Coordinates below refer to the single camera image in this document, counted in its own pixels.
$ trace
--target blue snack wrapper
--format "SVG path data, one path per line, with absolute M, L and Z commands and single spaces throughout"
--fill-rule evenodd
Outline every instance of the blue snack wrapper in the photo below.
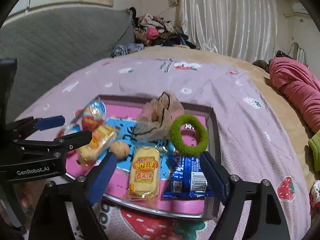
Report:
M 80 128 L 79 124 L 75 125 L 74 127 L 72 127 L 69 130 L 66 130 L 66 135 L 76 133 L 76 132 L 81 132 L 81 128 Z
M 173 172 L 169 185 L 163 193 L 163 198 L 178 199 L 214 196 L 201 171 L 198 158 L 169 155 L 168 164 Z

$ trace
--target white curtain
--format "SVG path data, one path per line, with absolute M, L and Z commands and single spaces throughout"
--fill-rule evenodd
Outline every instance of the white curtain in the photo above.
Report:
M 275 55 L 276 0 L 179 0 L 179 22 L 203 50 L 251 63 Z

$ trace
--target green cloth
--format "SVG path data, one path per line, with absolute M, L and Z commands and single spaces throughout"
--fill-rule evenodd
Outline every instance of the green cloth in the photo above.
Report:
M 320 171 L 320 131 L 318 131 L 309 141 L 309 147 L 313 152 L 315 170 Z
M 199 136 L 198 145 L 195 147 L 186 145 L 182 140 L 180 128 L 184 124 L 191 124 Z M 209 144 L 209 134 L 207 129 L 201 124 L 199 119 L 191 114 L 183 114 L 178 116 L 172 123 L 170 128 L 170 140 L 176 150 L 186 157 L 199 157 Z

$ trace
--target gray mattress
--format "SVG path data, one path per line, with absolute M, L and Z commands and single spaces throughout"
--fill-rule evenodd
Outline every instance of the gray mattress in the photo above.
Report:
M 0 29 L 0 58 L 17 58 L 7 122 L 68 75 L 110 57 L 117 44 L 134 42 L 126 10 L 54 8 L 17 19 Z

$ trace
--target green hair tie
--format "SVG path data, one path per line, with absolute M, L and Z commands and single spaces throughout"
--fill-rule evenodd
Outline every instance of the green hair tie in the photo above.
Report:
M 199 143 L 197 146 L 188 146 L 183 142 L 180 128 L 184 124 L 191 124 L 195 128 L 195 131 L 199 136 Z M 187 157 L 198 157 L 200 153 L 207 149 L 209 135 L 207 129 L 196 117 L 191 114 L 183 114 L 173 121 L 170 128 L 170 140 L 181 155 Z

